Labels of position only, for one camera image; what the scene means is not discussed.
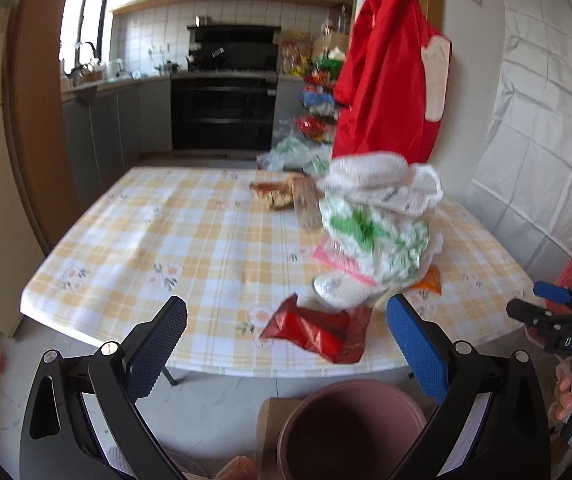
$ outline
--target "screw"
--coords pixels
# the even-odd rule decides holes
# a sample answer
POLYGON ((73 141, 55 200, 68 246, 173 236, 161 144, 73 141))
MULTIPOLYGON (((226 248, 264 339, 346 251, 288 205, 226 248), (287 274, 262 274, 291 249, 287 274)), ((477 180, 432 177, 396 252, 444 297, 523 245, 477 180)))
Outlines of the screw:
POLYGON ((518 350, 517 352, 515 352, 515 359, 517 359, 521 363, 527 363, 529 357, 524 350, 518 350))
POLYGON ((113 355, 117 352, 117 343, 115 341, 110 341, 102 345, 102 354, 113 355))
POLYGON ((473 351, 473 347, 466 341, 458 341, 455 343, 455 352, 462 355, 468 355, 473 351))
POLYGON ((48 350, 48 351, 44 354, 44 362, 45 362, 45 363, 51 363, 51 362, 53 362, 55 359, 57 359, 57 351, 55 351, 55 350, 48 350))

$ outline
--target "red apron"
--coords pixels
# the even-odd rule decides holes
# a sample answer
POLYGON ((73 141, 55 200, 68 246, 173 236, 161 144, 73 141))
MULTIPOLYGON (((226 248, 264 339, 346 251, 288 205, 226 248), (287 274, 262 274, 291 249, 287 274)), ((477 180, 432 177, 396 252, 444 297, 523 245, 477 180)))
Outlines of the red apron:
POLYGON ((366 0, 335 86, 335 99, 348 108, 333 157, 395 152, 409 163, 427 162, 449 63, 450 41, 426 21, 417 0, 366 0))

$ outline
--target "yellow plaid tablecloth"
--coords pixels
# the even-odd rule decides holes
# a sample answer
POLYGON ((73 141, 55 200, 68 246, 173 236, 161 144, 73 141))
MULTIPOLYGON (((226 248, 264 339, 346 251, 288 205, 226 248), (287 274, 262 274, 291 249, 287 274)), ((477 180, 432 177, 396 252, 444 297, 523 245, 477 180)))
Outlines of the yellow plaid tablecloth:
MULTIPOLYGON (((21 311, 99 346, 121 341, 153 318, 170 295, 188 306, 188 326, 169 366, 237 376, 338 376, 406 365, 384 313, 374 312, 355 365, 333 365, 285 341, 258 336, 282 300, 305 304, 320 232, 298 228, 292 210, 268 212, 252 181, 265 171, 137 168, 82 216, 26 286, 21 311)), ((518 327, 506 316, 515 296, 532 301, 532 282, 458 202, 444 200, 432 220, 444 236, 435 258, 443 295, 407 298, 452 339, 473 345, 518 327)))

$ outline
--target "hand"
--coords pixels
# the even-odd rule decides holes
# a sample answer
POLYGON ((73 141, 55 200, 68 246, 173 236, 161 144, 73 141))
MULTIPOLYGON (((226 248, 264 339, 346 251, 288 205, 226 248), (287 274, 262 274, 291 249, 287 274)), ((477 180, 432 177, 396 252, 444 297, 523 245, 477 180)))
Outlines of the hand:
POLYGON ((548 410, 548 414, 555 422, 560 422, 572 410, 572 366, 570 359, 564 359, 555 368, 557 384, 555 386, 555 402, 548 410))

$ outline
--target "table leg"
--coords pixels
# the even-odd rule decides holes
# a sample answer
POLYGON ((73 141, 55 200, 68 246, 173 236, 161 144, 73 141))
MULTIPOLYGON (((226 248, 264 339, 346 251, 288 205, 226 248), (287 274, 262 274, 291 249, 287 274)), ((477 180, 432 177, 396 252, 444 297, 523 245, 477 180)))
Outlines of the table leg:
POLYGON ((164 374, 164 377, 168 380, 171 386, 177 386, 184 380, 183 377, 181 379, 175 379, 168 371, 168 368, 166 368, 165 366, 162 368, 162 373, 164 374))

